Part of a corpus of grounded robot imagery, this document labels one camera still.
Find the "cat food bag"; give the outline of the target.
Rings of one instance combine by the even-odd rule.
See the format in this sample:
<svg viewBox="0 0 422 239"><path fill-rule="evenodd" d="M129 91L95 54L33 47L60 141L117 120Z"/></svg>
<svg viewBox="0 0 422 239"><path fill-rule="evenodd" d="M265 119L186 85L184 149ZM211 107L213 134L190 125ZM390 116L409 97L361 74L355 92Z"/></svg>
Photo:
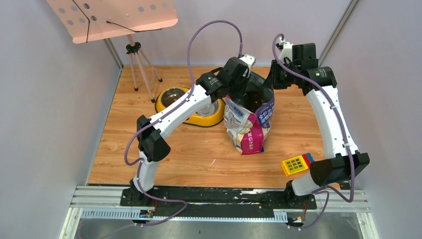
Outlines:
<svg viewBox="0 0 422 239"><path fill-rule="evenodd" d="M224 127L233 146L242 155L264 151L264 141L271 128L275 95L263 86L265 79L252 72L245 92L239 97L227 95Z"/></svg>

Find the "yellow double pet bowl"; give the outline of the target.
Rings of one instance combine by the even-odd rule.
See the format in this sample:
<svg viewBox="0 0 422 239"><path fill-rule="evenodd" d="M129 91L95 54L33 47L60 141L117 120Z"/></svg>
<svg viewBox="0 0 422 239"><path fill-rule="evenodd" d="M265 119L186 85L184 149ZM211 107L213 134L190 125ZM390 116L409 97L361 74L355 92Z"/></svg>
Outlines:
<svg viewBox="0 0 422 239"><path fill-rule="evenodd" d="M178 98L183 96L188 91L185 87L170 87L162 91L155 100L155 111L161 112ZM223 121L225 101L218 99L210 105L205 106L191 117L189 117L184 124L198 127L213 127Z"/></svg>

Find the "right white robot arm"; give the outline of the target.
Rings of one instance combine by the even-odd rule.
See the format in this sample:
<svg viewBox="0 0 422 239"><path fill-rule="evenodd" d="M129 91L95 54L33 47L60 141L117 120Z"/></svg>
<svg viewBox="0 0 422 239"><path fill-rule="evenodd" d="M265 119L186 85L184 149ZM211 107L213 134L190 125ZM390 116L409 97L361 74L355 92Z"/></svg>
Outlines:
<svg viewBox="0 0 422 239"><path fill-rule="evenodd" d="M314 43L293 45L277 40L280 50L271 62L265 86L273 90L298 86L309 101L320 129L324 160L310 163L309 172L288 183L284 194L287 206L296 208L304 196L329 188L333 183L349 181L354 189L355 177L369 164L367 153L360 152L349 133L339 103L337 81L333 70L321 67Z"/></svg>

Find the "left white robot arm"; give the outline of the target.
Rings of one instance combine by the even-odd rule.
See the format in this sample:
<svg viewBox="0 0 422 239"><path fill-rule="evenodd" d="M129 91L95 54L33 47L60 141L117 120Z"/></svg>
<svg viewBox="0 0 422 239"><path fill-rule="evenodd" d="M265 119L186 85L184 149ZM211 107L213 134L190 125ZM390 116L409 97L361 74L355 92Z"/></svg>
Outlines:
<svg viewBox="0 0 422 239"><path fill-rule="evenodd" d="M249 54L231 57L223 67L201 74L179 99L166 109L147 118L137 119L137 132L129 140L124 153L127 165L138 164L130 188L125 189L121 205L152 201L151 189L159 162L170 153L166 139L193 114L247 85L255 57Z"/></svg>

